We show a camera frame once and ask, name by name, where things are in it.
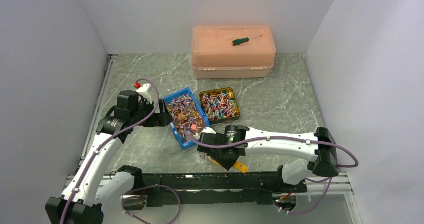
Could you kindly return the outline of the gold square candy tin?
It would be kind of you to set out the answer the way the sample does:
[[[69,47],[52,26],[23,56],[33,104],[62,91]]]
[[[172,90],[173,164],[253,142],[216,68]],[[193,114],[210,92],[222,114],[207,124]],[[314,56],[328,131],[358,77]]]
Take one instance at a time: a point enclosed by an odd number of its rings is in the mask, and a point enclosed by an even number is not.
[[[199,98],[202,110],[211,125],[238,120],[241,116],[231,87],[203,91]]]

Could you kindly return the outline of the blue plastic candy bin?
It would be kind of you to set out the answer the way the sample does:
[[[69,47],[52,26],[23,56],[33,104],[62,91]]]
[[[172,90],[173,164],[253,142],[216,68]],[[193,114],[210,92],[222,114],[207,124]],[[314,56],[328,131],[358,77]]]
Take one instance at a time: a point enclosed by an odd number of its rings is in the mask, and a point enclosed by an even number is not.
[[[171,114],[172,133],[182,150],[186,150],[196,144],[185,134],[184,130],[194,131],[194,137],[198,139],[200,132],[210,126],[206,114],[196,100],[190,88],[186,87],[180,91],[163,98],[165,107]]]

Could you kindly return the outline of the orange plastic scoop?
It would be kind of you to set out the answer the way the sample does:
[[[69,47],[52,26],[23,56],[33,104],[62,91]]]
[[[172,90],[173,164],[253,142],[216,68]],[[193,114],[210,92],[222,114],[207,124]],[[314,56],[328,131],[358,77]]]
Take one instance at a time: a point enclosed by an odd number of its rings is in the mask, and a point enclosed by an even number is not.
[[[210,156],[208,156],[208,159],[210,161],[212,161],[213,163],[217,164],[218,166],[223,167],[221,164],[219,164],[216,160],[214,160],[213,158],[211,158]],[[242,173],[246,173],[248,171],[248,167],[238,161],[235,162],[235,164],[232,166],[232,168],[242,172]]]

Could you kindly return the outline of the clear glass jar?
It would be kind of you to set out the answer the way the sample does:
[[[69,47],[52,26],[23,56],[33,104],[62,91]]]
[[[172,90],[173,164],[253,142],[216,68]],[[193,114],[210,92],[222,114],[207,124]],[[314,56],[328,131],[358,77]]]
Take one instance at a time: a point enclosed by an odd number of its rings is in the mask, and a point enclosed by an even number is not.
[[[211,159],[210,159],[210,156],[207,153],[202,152],[202,151],[198,151],[198,155],[199,155],[199,160],[200,160],[201,163],[206,164],[206,163],[212,162]]]

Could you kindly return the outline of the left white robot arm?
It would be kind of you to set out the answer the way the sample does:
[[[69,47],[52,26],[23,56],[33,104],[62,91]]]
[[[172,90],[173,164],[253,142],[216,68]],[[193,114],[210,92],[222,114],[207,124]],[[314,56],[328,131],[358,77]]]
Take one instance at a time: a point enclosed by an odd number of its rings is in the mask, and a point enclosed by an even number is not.
[[[164,127],[172,118],[162,99],[153,101],[148,90],[124,90],[116,105],[98,124],[88,155],[59,197],[45,205],[53,224],[101,224],[105,212],[124,193],[144,187],[140,168],[124,165],[104,186],[101,181],[112,158],[136,126]]]

